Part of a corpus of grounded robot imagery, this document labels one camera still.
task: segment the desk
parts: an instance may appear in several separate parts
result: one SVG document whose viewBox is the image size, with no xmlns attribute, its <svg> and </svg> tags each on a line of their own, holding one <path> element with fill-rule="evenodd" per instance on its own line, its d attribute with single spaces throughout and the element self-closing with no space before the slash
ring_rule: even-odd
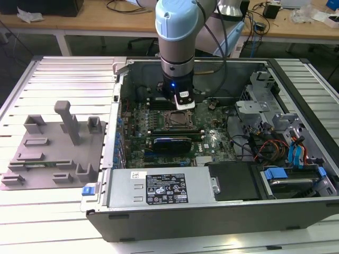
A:
<svg viewBox="0 0 339 254">
<path fill-rule="evenodd" d="M 251 0 L 249 10 L 262 0 Z M 313 0 L 314 8 L 320 11 L 331 11 L 326 7 L 327 0 Z M 260 7 L 256 12 L 262 14 L 264 8 Z M 339 29 L 331 29 L 322 22 L 294 24 L 290 20 L 291 10 L 281 10 L 275 20 L 269 19 L 271 28 L 269 32 L 262 37 L 266 42 L 286 42 L 286 43 L 310 43 L 310 44 L 338 44 Z M 267 21 L 254 13 L 254 20 L 267 24 Z M 249 20 L 245 20 L 245 28 L 242 36 L 239 38 L 236 48 L 242 48 L 250 32 Z M 239 57 L 239 51 L 233 54 L 233 57 Z"/>
<path fill-rule="evenodd" d="M 262 0 L 251 0 L 249 9 Z M 325 11 L 327 0 L 313 0 L 315 8 Z M 127 2 L 117 4 L 119 10 L 132 10 L 135 6 Z M 315 21 L 312 24 L 293 24 L 290 21 L 290 10 L 281 10 L 275 20 L 270 20 L 271 28 L 262 40 L 267 42 L 287 43 L 314 43 L 314 44 L 338 44 L 339 29 L 331 29 L 322 22 Z M 262 21 L 255 14 L 255 20 Z M 157 37 L 154 26 L 155 13 L 139 15 L 126 15 L 113 12 L 106 8 L 102 0 L 85 0 L 84 6 L 77 17 L 60 17 L 45 15 L 41 22 L 25 23 L 16 15 L 0 15 L 0 19 L 15 33 L 31 34 L 53 34 L 56 36 L 63 56 L 71 56 L 65 35 L 96 35 L 114 37 Z M 249 21 L 246 19 L 247 27 L 237 44 L 232 57 L 238 57 L 243 42 L 249 35 Z"/>
<path fill-rule="evenodd" d="M 127 2 L 119 2 L 117 9 L 132 10 L 136 8 Z M 44 15 L 44 21 L 28 24 L 16 15 L 0 15 L 0 19 L 14 33 L 53 34 L 60 46 L 63 56 L 72 52 L 65 40 L 65 35 L 92 35 L 114 37 L 157 37 L 154 12 L 126 15 L 106 8 L 102 0 L 85 0 L 76 17 Z M 8 30 L 0 27 L 0 32 Z"/>
</svg>

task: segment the floor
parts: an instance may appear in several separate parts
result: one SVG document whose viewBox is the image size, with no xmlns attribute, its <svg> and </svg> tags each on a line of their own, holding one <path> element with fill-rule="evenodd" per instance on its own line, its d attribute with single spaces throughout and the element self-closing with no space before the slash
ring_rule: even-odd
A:
<svg viewBox="0 0 339 254">
<path fill-rule="evenodd" d="M 57 41 L 53 35 L 20 34 L 19 39 L 35 54 L 45 56 L 60 56 Z M 106 48 L 101 47 L 99 37 L 68 36 L 73 55 L 75 56 L 145 56 L 151 41 L 137 42 L 132 49 L 127 43 L 133 38 L 106 37 Z M 252 46 L 248 45 L 240 57 L 249 57 Z M 291 53 L 285 51 L 286 43 L 265 43 L 257 49 L 254 57 L 259 58 L 307 58 L 315 68 L 327 78 L 339 64 L 339 54 L 334 52 L 335 45 L 296 44 Z M 158 52 L 154 46 L 150 55 Z M 25 70 L 25 63 L 30 62 L 31 55 L 17 41 L 8 34 L 8 44 L 2 45 L 0 50 L 0 106 L 4 103 L 18 79 Z M 339 90 L 339 70 L 330 79 L 330 84 Z"/>
</svg>

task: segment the sticker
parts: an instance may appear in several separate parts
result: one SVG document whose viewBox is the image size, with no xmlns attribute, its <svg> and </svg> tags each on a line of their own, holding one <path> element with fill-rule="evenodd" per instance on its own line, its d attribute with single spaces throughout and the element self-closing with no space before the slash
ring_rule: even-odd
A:
<svg viewBox="0 0 339 254">
<path fill-rule="evenodd" d="M 131 179 L 146 179 L 147 171 L 132 171 Z"/>
<path fill-rule="evenodd" d="M 185 174 L 147 175 L 146 202 L 149 205 L 188 203 L 186 187 Z"/>
<path fill-rule="evenodd" d="M 45 168 L 45 165 L 35 164 L 35 165 L 25 165 L 26 168 Z"/>
</svg>

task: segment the power supply label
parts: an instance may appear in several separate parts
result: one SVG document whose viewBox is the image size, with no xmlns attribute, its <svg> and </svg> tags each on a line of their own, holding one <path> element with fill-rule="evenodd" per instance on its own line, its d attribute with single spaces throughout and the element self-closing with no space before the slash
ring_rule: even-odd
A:
<svg viewBox="0 0 339 254">
<path fill-rule="evenodd" d="M 185 174 L 147 175 L 146 202 L 149 205 L 188 203 Z"/>
</svg>

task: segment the white cloth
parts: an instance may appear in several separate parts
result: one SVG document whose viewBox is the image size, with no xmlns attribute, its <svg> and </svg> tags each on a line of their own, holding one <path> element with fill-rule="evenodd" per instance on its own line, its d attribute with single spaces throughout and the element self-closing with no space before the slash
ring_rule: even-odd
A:
<svg viewBox="0 0 339 254">
<path fill-rule="evenodd" d="M 16 16 L 18 16 L 18 18 L 22 19 L 23 21 L 25 21 L 27 23 L 31 23 L 33 21 L 44 20 L 41 13 L 25 12 L 25 11 L 19 9 L 18 7 L 17 7 L 17 11 L 18 11 L 18 14 Z"/>
</svg>

